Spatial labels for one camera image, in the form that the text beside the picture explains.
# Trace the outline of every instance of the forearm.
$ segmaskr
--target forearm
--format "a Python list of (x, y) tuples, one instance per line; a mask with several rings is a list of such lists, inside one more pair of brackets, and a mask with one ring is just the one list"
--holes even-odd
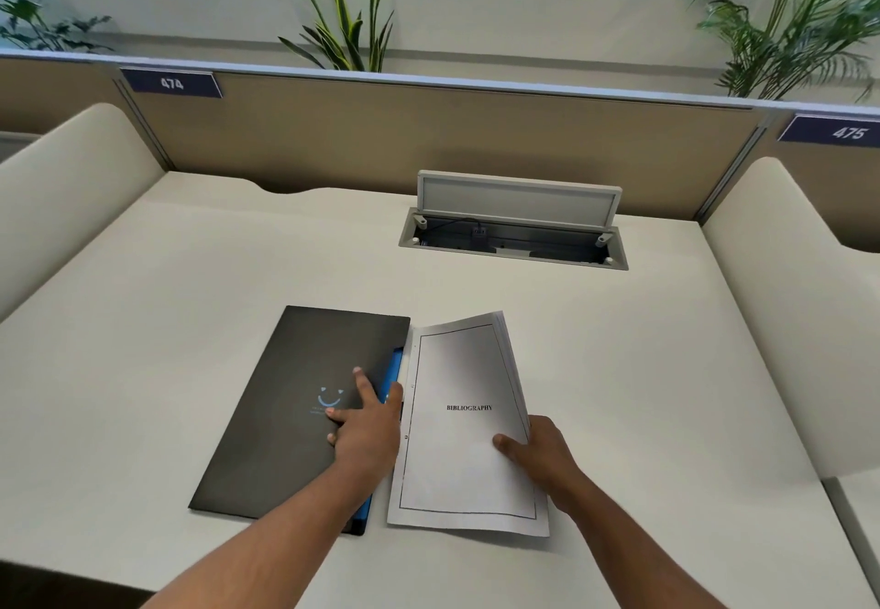
[(335, 463), (284, 504), (178, 576), (145, 609), (279, 609), (305, 591), (373, 487)]
[(620, 505), (579, 473), (559, 499), (621, 609), (723, 609)]

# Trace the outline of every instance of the hand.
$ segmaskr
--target hand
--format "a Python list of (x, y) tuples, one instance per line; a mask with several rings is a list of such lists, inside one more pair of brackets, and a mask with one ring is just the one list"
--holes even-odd
[(542, 488), (560, 510), (568, 513), (573, 504), (572, 492), (587, 480), (565, 444), (559, 429), (548, 417), (529, 415), (529, 444), (520, 444), (499, 433), (492, 444), (525, 470), (536, 486)]
[(342, 426), (327, 441), (336, 448), (336, 463), (369, 483), (371, 491), (394, 468), (401, 447), (403, 387), (393, 383), (383, 405), (360, 368), (355, 369), (355, 384), (363, 409), (328, 407), (327, 416)]

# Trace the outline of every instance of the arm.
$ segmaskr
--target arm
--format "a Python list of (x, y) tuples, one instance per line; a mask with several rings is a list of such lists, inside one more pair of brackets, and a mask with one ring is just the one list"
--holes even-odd
[(288, 609), (346, 521), (394, 467), (401, 446), (403, 390), (394, 383), (385, 405), (360, 369), (363, 409), (334, 410), (344, 423), (328, 442), (336, 461), (307, 487), (195, 563), (143, 609)]
[(571, 516), (621, 609), (723, 609), (581, 472), (552, 421), (540, 416), (529, 421), (529, 444), (501, 434), (492, 442)]

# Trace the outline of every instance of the black folder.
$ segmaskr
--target black folder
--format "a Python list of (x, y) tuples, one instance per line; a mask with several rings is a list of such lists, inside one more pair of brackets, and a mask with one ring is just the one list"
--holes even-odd
[(192, 496), (192, 510), (259, 518), (327, 469), (326, 406), (360, 407), (352, 369), (378, 388), (409, 318), (288, 306)]

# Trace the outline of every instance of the white paper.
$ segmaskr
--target white paper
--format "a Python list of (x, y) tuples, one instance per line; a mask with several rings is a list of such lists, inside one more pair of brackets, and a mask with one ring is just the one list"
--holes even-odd
[(529, 419), (502, 313), (412, 330), (388, 523), (549, 537), (546, 495), (492, 446)]

